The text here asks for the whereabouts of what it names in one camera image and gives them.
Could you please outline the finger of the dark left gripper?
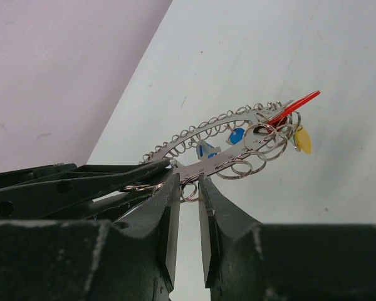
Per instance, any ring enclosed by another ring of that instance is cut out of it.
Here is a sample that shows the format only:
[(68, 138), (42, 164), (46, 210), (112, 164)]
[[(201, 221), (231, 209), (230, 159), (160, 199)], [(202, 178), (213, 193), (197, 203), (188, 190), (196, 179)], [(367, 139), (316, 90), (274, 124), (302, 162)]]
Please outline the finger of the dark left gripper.
[(139, 165), (84, 165), (0, 189), (0, 219), (41, 219), (72, 205), (147, 184), (169, 160)]
[(30, 167), (0, 173), (0, 189), (77, 168), (74, 163)]

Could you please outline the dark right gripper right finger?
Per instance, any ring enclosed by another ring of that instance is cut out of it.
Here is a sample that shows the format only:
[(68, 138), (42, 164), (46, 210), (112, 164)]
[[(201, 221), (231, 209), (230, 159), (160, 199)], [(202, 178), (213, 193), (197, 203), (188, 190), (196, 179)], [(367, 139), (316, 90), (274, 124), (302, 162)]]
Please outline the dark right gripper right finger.
[(199, 177), (212, 300), (376, 300), (376, 224), (263, 224)]

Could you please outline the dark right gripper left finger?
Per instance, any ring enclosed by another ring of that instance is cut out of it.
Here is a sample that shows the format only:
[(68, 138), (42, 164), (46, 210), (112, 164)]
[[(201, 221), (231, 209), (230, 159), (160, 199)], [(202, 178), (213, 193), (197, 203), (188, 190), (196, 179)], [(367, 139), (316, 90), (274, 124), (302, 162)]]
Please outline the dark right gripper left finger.
[(167, 300), (179, 180), (115, 223), (0, 221), (0, 300)]

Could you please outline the blue key tag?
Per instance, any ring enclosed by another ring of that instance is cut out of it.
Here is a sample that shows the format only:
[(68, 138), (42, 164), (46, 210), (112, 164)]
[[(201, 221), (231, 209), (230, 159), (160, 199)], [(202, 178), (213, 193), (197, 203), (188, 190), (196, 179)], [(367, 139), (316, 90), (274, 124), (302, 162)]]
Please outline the blue key tag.
[(229, 137), (227, 138), (226, 142), (229, 145), (235, 145), (242, 141), (243, 136), (245, 133), (245, 129), (242, 127), (236, 127), (231, 130), (231, 133), (229, 134)]

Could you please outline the yellow key tag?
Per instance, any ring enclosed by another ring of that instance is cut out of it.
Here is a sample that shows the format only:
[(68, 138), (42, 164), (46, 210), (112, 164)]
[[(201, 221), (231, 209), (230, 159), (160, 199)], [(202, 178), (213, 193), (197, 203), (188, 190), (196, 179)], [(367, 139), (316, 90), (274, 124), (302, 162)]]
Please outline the yellow key tag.
[(293, 143), (298, 152), (304, 152), (307, 155), (312, 153), (311, 139), (303, 126), (300, 126), (300, 128), (295, 132), (293, 136)]

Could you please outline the red key tag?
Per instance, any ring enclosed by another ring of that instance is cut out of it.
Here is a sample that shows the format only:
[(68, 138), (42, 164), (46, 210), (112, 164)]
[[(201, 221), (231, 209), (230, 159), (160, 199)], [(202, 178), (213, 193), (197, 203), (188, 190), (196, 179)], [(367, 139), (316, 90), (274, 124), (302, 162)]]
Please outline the red key tag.
[(279, 108), (276, 113), (274, 113), (270, 118), (268, 118), (267, 124), (273, 125), (277, 122), (279, 122), (281, 119), (284, 119), (289, 114), (293, 113), (300, 107), (304, 106), (309, 101), (313, 100), (315, 97), (319, 96), (321, 94), (321, 91), (317, 90), (314, 92), (311, 92), (310, 94), (304, 96), (303, 98), (299, 100), (292, 100), (288, 103), (284, 104), (281, 108)]

